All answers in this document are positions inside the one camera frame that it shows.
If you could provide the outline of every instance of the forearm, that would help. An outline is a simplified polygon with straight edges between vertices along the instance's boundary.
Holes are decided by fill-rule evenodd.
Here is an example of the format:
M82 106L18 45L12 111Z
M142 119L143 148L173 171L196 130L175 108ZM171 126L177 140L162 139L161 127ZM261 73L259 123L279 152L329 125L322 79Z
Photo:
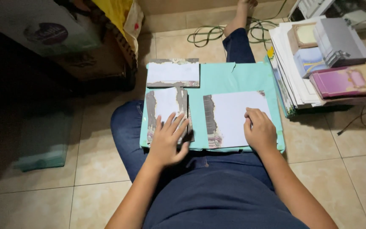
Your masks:
M142 228L146 212L155 192L162 169L146 162L105 229Z
M278 150L261 152L259 156L272 180L277 196L293 216L312 229L337 228L323 206L300 182Z

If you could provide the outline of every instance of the navy t-shirt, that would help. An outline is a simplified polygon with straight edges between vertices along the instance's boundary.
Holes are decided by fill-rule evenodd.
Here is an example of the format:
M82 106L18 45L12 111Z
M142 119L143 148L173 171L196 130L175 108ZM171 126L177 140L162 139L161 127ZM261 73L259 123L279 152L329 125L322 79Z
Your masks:
M259 180L233 170L195 169L153 201L144 229L308 228Z

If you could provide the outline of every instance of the jeans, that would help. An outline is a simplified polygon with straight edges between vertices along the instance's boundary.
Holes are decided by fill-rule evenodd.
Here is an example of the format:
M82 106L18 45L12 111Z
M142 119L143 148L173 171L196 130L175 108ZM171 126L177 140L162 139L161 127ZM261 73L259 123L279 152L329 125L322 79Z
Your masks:
M223 41L227 51L227 62L255 63L245 29L237 29ZM111 131L118 153L125 165L129 178L134 182L148 155L140 148L143 100L133 100L118 107L111 117ZM190 151L178 165L161 174L158 189L172 179L199 168L220 168L237 170L249 174L274 191L272 182L257 154L253 152L219 153L203 150Z

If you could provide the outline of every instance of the person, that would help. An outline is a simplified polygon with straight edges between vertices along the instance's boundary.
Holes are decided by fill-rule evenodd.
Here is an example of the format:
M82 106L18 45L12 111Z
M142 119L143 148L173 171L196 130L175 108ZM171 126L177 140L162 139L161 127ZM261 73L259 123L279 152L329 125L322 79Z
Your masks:
M255 1L240 0L226 26L227 62L255 63L245 24ZM132 186L106 229L334 229L336 224L298 180L276 148L276 128L258 109L244 108L244 134L253 152L177 150L181 127L172 113L157 125L149 153L140 148L144 102L117 108L111 131Z

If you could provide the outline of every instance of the bare foot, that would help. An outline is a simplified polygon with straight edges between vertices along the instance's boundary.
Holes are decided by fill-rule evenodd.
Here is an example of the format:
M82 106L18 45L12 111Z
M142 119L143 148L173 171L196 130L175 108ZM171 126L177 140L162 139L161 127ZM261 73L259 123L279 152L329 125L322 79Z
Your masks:
M227 24L224 29L224 35L228 37L234 30L245 28L247 24L247 15L251 7L256 7L257 0L239 0L237 4L237 13L235 18Z

